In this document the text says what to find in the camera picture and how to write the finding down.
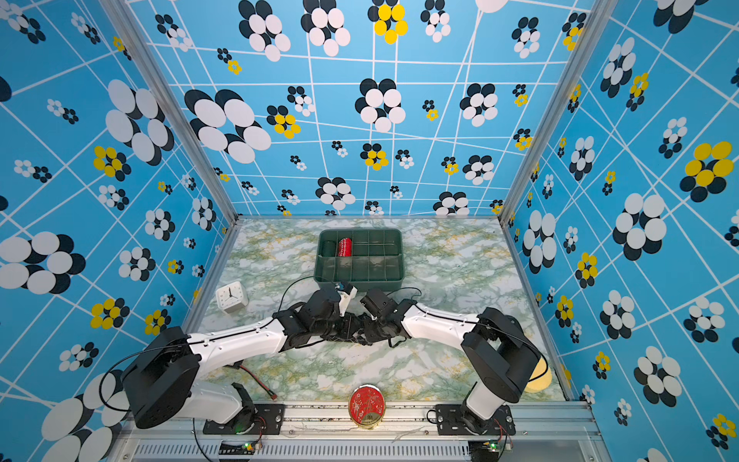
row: robotic arm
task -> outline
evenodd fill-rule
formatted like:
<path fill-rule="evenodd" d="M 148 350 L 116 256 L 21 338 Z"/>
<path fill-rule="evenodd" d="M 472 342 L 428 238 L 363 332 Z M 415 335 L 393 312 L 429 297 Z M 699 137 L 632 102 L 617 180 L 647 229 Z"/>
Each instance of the robotic arm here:
<path fill-rule="evenodd" d="M 241 384 L 220 386 L 198 380 L 219 367 L 251 356 L 300 348 L 313 336 L 332 342 L 372 344 L 396 336 L 442 342 L 463 350 L 480 375 L 461 407 L 470 431 L 483 433 L 504 402 L 518 402 L 540 353 L 518 321 L 494 308 L 479 315 L 450 313 L 411 299 L 400 303 L 371 289 L 361 304 L 368 314 L 346 313 L 357 290 L 351 284 L 322 288 L 307 302 L 252 325 L 216 333 L 186 335 L 164 330 L 123 372 L 137 427 L 172 417 L 207 418 L 234 434 L 251 426 L 255 407 Z M 500 341 L 493 347 L 491 342 Z"/>

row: red can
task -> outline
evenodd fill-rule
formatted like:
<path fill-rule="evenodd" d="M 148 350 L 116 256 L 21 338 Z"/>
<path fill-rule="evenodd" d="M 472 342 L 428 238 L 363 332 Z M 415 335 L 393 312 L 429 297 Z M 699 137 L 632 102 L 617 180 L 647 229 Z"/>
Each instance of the red can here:
<path fill-rule="evenodd" d="M 349 237 L 345 237 L 338 241 L 338 252 L 336 252 L 336 254 L 339 257 L 352 256 L 352 240 Z"/>
<path fill-rule="evenodd" d="M 385 397 L 373 385 L 362 385 L 352 393 L 349 400 L 349 415 L 360 427 L 373 427 L 385 415 Z"/>

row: round tin can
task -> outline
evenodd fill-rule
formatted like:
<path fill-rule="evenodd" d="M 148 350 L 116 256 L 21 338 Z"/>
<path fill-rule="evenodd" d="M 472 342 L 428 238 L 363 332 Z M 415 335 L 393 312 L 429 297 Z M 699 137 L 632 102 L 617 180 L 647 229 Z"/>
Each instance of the round tin can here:
<path fill-rule="evenodd" d="M 349 400 L 349 415 L 360 427 L 373 427 L 385 415 L 385 397 L 374 385 L 361 385 Z"/>

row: yellow round object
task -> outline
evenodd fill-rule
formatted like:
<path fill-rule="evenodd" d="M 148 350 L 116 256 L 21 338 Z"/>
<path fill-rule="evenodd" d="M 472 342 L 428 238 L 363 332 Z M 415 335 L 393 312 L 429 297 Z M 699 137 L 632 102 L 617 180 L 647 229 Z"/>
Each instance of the yellow round object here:
<path fill-rule="evenodd" d="M 539 362 L 537 363 L 537 366 L 534 368 L 534 371 L 531 373 L 530 378 L 534 378 L 534 377 L 539 377 L 539 378 L 528 382 L 526 384 L 525 391 L 529 393 L 536 393 L 536 392 L 540 392 L 544 390 L 546 387 L 551 385 L 552 371 L 551 369 L 547 369 L 544 358 L 539 358 Z"/>
<path fill-rule="evenodd" d="M 716 146 L 713 146 L 713 158 L 714 159 L 725 159 L 732 153 L 732 144 L 728 141 L 721 141 Z"/>
<path fill-rule="evenodd" d="M 385 41 L 388 45 L 394 44 L 396 41 L 398 41 L 398 33 L 394 30 L 388 30 L 385 32 Z"/>
<path fill-rule="evenodd" d="M 708 143 L 703 143 L 699 147 L 695 148 L 695 153 L 693 154 L 693 156 L 698 160 L 705 160 L 708 158 L 708 156 L 711 155 L 711 151 L 711 145 Z"/>
<path fill-rule="evenodd" d="M 384 4 L 378 9 L 377 14 L 381 20 L 387 21 L 392 16 L 392 8 L 390 8 L 390 5 Z"/>
<path fill-rule="evenodd" d="M 713 174 L 717 177 L 725 177 L 734 171 L 734 162 L 729 159 L 721 159 L 713 166 Z"/>
<path fill-rule="evenodd" d="M 387 32 L 387 24 L 385 24 L 385 21 L 375 22 L 375 34 L 383 36 L 385 35 L 385 32 Z"/>
<path fill-rule="evenodd" d="M 401 19 L 403 19 L 403 18 L 404 18 L 405 16 L 406 16 L 406 9 L 405 9 L 405 8 L 403 8 L 403 5 L 401 5 L 401 4 L 396 4 L 396 5 L 395 5 L 395 6 L 394 6 L 394 7 L 392 8 L 392 18 L 393 18 L 393 19 L 395 19 L 396 21 L 400 21 L 400 20 L 401 20 Z"/>
<path fill-rule="evenodd" d="M 408 23 L 405 21 L 398 21 L 395 25 L 395 31 L 398 35 L 406 35 L 408 33 Z"/>
<path fill-rule="evenodd" d="M 710 170 L 703 170 L 695 176 L 695 182 L 700 186 L 708 186 L 716 176 Z"/>
<path fill-rule="evenodd" d="M 703 170 L 703 163 L 699 160 L 691 160 L 685 165 L 685 174 L 689 177 L 694 177 Z"/>

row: green and white marble pattern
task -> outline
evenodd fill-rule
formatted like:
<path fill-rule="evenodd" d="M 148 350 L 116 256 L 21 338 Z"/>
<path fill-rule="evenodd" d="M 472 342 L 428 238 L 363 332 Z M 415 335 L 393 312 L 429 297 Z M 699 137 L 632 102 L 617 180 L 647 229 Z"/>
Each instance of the green and white marble pattern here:
<path fill-rule="evenodd" d="M 455 219 L 249 219 L 240 231 L 219 287 L 241 281 L 249 305 L 223 313 L 211 301 L 199 332 L 213 332 L 264 319 L 280 303 L 285 288 L 313 274 L 321 231 L 329 228 L 398 228 L 403 235 L 406 277 L 403 286 L 423 291 L 417 299 L 429 307 L 461 313 L 498 308 L 515 316 L 528 338 L 541 350 L 545 345 L 513 259 L 496 220 Z M 312 279 L 296 283 L 283 307 L 305 301 L 317 290 Z M 408 298 L 410 289 L 393 294 Z M 360 293 L 349 311 L 362 313 Z M 410 339 L 396 348 L 386 342 L 372 346 L 323 342 L 286 353 L 256 356 L 244 366 L 257 374 L 285 400 L 347 400 L 362 384 L 374 384 L 388 400 L 461 401 L 479 379 L 460 350 L 425 339 Z M 265 392 L 243 371 L 222 368 L 207 380 L 243 383 L 255 400 Z M 524 393 L 526 401 L 563 401 L 554 376 L 538 393 Z"/>

